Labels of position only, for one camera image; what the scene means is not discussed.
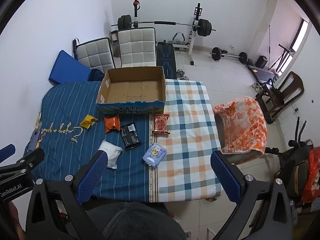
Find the white wall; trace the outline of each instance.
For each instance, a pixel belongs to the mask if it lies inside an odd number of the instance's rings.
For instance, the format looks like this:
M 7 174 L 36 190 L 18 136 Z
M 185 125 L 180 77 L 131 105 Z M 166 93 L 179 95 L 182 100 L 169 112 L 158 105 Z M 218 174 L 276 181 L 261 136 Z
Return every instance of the white wall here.
M 305 92 L 293 106 L 286 108 L 278 118 L 286 144 L 288 144 L 290 139 L 294 139 L 297 116 L 300 116 L 301 124 L 307 120 L 307 125 L 301 139 L 306 140 L 311 138 L 315 146 L 320 146 L 319 48 L 320 36 L 312 26 L 306 43 L 289 70 L 301 77 Z M 296 115 L 293 111 L 295 107 L 299 109 Z
M 134 16 L 134 0 L 111 0 L 115 21 L 121 16 Z M 257 29 L 266 0 L 139 0 L 140 21 L 175 21 L 192 23 L 193 12 L 197 3 L 201 3 L 201 18 L 212 23 L 212 32 L 208 37 L 196 37 L 195 45 L 204 47 L 221 47 L 229 52 L 233 44 L 235 53 L 249 50 Z M 150 25 L 156 28 L 157 41 L 171 40 L 178 31 L 189 36 L 188 26 Z
M 292 0 L 278 0 L 270 22 L 270 66 L 283 53 L 283 49 L 279 47 L 278 44 L 288 48 L 291 45 L 301 22 L 301 16 L 291 2 L 295 3 Z M 253 60 L 256 61 L 260 55 L 269 58 L 268 31 Z
M 16 147 L 1 165 L 22 157 L 59 51 L 72 55 L 75 37 L 108 36 L 111 24 L 110 0 L 26 0 L 20 6 L 0 35 L 0 148 Z M 29 195 L 14 201 L 23 227 Z

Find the bed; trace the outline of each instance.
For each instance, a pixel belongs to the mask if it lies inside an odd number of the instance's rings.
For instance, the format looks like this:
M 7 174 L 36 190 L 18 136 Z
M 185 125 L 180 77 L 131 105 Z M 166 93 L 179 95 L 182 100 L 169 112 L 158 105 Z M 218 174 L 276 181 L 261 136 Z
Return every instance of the bed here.
M 39 147 L 45 158 L 32 171 L 33 179 L 58 181 L 75 174 L 106 140 L 124 149 L 117 130 L 104 131 L 104 115 L 96 106 L 101 82 L 64 83 L 51 88 L 41 106 Z M 123 151 L 117 169 L 107 168 L 93 195 L 120 201 L 167 202 L 218 197 L 222 191 L 210 166 L 212 151 L 221 149 L 213 111 L 200 82 L 166 80 L 165 112 L 170 112 L 168 137 L 152 136 L 150 115 L 120 115 L 120 125 L 135 122 L 142 142 Z M 90 114 L 99 121 L 90 129 L 80 122 Z M 167 156 L 157 169 L 142 157 L 157 141 Z

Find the white quilted chair back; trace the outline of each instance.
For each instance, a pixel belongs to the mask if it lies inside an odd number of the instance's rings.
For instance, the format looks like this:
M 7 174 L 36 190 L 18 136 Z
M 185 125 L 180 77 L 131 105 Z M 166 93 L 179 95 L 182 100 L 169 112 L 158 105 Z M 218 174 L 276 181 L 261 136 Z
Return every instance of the white quilted chair back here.
M 121 67 L 156 66 L 155 28 L 135 28 L 118 32 Z
M 88 41 L 76 46 L 78 61 L 91 69 L 99 69 L 103 73 L 115 68 L 109 38 Z

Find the cardboard box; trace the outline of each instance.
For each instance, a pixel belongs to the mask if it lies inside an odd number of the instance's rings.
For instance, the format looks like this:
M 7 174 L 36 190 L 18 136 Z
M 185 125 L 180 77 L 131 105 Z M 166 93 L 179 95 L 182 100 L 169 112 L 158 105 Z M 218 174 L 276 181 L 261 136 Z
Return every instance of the cardboard box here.
M 162 67 L 109 69 L 97 106 L 104 114 L 163 114 L 165 77 Z

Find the chair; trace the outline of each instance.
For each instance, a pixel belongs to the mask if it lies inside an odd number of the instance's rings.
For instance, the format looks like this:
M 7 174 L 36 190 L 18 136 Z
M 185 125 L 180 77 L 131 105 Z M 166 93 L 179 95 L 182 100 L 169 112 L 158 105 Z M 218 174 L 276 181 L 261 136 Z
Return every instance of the chair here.
M 90 69 L 98 69 L 106 73 L 108 69 L 115 68 L 110 39 L 108 37 L 88 41 L 76 45 L 73 40 L 73 54 L 76 60 Z
M 118 32 L 121 67 L 156 66 L 155 28 L 134 28 Z
M 253 98 L 241 97 L 213 108 L 222 153 L 236 165 L 264 154 L 267 125 Z
M 290 76 L 292 76 L 293 78 L 292 82 L 283 91 L 281 91 L 282 87 L 287 82 Z M 301 90 L 300 93 L 298 93 L 293 98 L 288 100 L 288 98 L 298 89 Z M 269 97 L 266 103 L 271 101 L 273 106 L 267 113 L 265 113 L 265 115 L 274 113 L 271 116 L 273 118 L 279 112 L 281 112 L 285 107 L 287 107 L 289 104 L 294 102 L 297 98 L 302 96 L 303 92 L 304 92 L 304 87 L 303 87 L 302 79 L 296 73 L 294 73 L 293 71 L 290 71 L 289 74 L 284 79 L 284 81 L 279 86 L 279 88 L 275 88 L 273 85 L 270 85 L 270 84 L 265 84 L 263 86 L 263 91 L 259 95 L 257 95 L 256 100 L 259 100 L 262 96 Z

